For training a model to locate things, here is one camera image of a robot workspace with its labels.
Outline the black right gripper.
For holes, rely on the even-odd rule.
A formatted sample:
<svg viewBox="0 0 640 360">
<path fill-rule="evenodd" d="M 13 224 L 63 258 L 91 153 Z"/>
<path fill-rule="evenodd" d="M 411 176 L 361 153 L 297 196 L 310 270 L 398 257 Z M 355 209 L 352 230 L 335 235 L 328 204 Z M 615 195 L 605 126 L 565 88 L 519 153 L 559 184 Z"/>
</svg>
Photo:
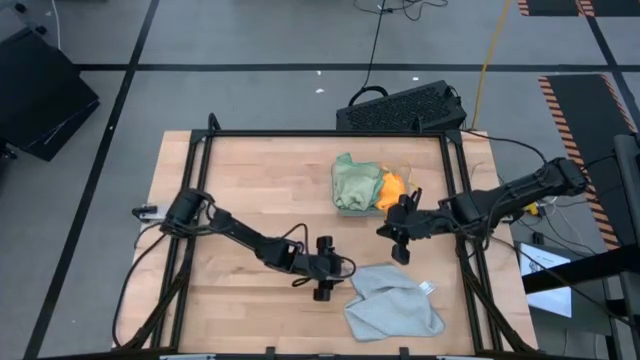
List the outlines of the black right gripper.
<svg viewBox="0 0 640 360">
<path fill-rule="evenodd" d="M 391 255 L 401 265 L 409 264 L 409 241 L 430 238 L 435 233 L 436 219 L 443 215 L 440 208 L 420 210 L 421 196 L 420 187 L 411 195 L 401 195 L 398 203 L 389 209 L 389 225 L 384 224 L 376 230 L 377 235 L 395 242 Z"/>
</svg>

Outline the black hazard-striped floor mat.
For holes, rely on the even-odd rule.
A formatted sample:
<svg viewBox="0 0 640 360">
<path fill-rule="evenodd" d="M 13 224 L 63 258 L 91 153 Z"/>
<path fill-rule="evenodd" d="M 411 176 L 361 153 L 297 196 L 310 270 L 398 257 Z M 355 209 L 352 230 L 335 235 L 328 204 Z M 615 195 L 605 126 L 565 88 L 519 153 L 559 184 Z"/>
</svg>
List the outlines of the black hazard-striped floor mat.
<svg viewBox="0 0 640 360">
<path fill-rule="evenodd" d="M 533 17 L 577 17 L 582 13 L 576 0 L 517 0 L 520 13 Z"/>
<path fill-rule="evenodd" d="M 613 85 L 603 74 L 548 75 L 538 83 L 566 153 L 589 180 L 585 199 L 606 248 L 635 244 L 614 138 L 636 128 Z"/>
<path fill-rule="evenodd" d="M 640 17 L 640 0 L 581 0 L 581 6 L 594 17 Z"/>
</svg>

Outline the grey metal post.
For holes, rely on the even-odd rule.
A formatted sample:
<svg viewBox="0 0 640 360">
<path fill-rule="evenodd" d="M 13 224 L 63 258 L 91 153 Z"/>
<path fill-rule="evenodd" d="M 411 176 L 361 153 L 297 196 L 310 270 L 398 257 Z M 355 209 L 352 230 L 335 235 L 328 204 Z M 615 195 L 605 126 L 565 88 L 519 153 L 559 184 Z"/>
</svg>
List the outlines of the grey metal post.
<svg viewBox="0 0 640 360">
<path fill-rule="evenodd" d="M 616 135 L 614 137 L 614 152 L 635 241 L 640 245 L 640 133 Z"/>
</svg>

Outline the black equipment case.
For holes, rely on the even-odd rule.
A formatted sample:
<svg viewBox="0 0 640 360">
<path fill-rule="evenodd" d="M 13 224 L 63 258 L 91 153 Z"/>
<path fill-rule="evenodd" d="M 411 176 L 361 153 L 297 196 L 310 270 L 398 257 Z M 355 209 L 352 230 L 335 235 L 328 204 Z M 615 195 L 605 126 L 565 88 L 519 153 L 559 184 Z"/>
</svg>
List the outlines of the black equipment case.
<svg viewBox="0 0 640 360">
<path fill-rule="evenodd" d="M 75 65 L 28 28 L 0 42 L 0 144 L 52 160 L 100 105 Z"/>
</svg>

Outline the black metal beam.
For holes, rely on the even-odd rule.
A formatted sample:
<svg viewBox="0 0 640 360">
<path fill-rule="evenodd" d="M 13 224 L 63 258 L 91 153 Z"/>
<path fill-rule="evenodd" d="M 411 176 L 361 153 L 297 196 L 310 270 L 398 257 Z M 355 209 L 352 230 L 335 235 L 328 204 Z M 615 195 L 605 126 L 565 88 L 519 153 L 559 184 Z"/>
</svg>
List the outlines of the black metal beam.
<svg viewBox="0 0 640 360">
<path fill-rule="evenodd" d="M 559 266 L 525 275 L 526 294 L 599 280 L 623 272 L 640 274 L 640 247 L 624 246 Z"/>
</svg>

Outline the white printed sheet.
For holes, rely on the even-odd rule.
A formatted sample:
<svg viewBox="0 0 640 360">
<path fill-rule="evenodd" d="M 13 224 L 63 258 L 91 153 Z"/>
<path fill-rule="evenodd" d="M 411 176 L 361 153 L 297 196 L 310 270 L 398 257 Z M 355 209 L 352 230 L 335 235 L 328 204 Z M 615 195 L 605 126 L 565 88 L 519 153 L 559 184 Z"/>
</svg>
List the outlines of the white printed sheet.
<svg viewBox="0 0 640 360">
<path fill-rule="evenodd" d="M 522 277 L 571 262 L 569 258 L 524 243 L 519 250 Z M 528 294 L 527 301 L 530 307 L 565 318 L 572 317 L 572 291 L 569 287 Z"/>
</svg>

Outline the black aluminium table frame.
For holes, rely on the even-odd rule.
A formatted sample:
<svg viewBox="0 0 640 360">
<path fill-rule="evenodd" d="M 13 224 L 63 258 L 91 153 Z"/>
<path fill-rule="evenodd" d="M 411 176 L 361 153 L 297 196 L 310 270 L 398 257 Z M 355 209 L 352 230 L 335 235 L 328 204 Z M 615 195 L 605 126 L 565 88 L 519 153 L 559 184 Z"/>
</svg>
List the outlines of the black aluminium table frame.
<svg viewBox="0 0 640 360">
<path fill-rule="evenodd" d="M 472 188 L 489 189 L 500 181 L 483 136 L 463 134 L 459 144 L 442 145 L 438 137 L 411 133 L 223 130 L 212 141 L 206 189 L 224 209 L 265 235 L 278 236 L 304 223 L 309 240 L 331 236 L 337 251 L 358 265 L 388 262 L 392 242 L 376 234 L 381 219 L 342 217 L 332 205 L 330 168 L 342 153 L 408 169 L 423 189 L 423 208 L 460 190 L 460 161 L 467 164 Z M 413 280 L 435 284 L 430 300 L 444 321 L 444 332 L 432 338 L 360 343 L 344 317 L 344 307 L 354 297 L 349 283 L 337 285 L 329 301 L 317 302 L 312 284 L 294 287 L 292 276 L 266 268 L 232 240 L 200 238 L 185 306 L 169 306 L 161 343 L 170 345 L 172 330 L 179 327 L 178 350 L 219 355 L 257 354 L 267 348 L 280 355 L 366 357 L 393 355 L 401 348 L 415 356 L 506 349 L 506 338 L 485 308 L 467 308 L 470 293 L 455 246 L 450 235 L 416 241 L 404 267 Z"/>
</svg>

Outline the black perforated computer case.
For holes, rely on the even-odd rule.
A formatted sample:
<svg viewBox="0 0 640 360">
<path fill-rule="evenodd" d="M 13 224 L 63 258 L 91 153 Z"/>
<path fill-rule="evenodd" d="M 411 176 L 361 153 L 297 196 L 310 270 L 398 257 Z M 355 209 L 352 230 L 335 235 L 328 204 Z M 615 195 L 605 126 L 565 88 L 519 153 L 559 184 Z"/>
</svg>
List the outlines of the black perforated computer case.
<svg viewBox="0 0 640 360">
<path fill-rule="evenodd" d="M 381 86 L 356 92 L 336 111 L 340 131 L 434 131 L 457 129 L 466 120 L 461 97 L 440 80 L 390 94 Z"/>
</svg>

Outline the grey waffle microfiber towel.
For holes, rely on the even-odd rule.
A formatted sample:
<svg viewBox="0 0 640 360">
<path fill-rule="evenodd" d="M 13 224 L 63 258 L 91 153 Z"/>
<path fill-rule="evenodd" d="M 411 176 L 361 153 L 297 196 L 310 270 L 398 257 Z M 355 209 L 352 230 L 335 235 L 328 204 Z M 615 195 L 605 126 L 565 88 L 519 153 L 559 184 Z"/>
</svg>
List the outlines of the grey waffle microfiber towel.
<svg viewBox="0 0 640 360">
<path fill-rule="evenodd" d="M 428 292 L 396 266 L 359 268 L 350 282 L 355 298 L 344 307 L 344 316 L 356 341 L 435 337 L 445 330 Z"/>
</svg>

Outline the orange microfiber towel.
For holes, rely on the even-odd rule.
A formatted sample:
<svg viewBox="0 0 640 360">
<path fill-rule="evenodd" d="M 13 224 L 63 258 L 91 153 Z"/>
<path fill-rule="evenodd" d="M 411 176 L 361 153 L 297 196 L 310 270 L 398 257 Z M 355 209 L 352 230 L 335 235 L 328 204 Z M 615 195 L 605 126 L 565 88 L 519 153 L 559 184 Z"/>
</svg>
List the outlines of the orange microfiber towel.
<svg viewBox="0 0 640 360">
<path fill-rule="evenodd" d="M 398 203 L 400 196 L 405 193 L 404 179 L 396 173 L 385 172 L 375 206 L 377 209 L 387 212 L 393 205 Z"/>
</svg>

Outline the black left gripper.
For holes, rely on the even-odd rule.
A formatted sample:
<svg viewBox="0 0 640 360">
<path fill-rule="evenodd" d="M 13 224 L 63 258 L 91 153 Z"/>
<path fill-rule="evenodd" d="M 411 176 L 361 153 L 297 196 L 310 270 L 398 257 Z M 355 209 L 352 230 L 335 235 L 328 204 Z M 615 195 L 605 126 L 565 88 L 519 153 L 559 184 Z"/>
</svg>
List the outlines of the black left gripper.
<svg viewBox="0 0 640 360">
<path fill-rule="evenodd" d="M 298 254 L 294 260 L 295 273 L 301 275 L 303 280 L 296 280 L 295 287 L 301 286 L 310 280 L 317 282 L 313 290 L 314 301 L 329 301 L 334 287 L 353 275 L 349 271 L 341 278 L 342 269 L 351 269 L 353 265 L 345 259 L 341 259 L 335 253 L 333 238 L 322 236 L 316 240 L 316 254 Z"/>
</svg>

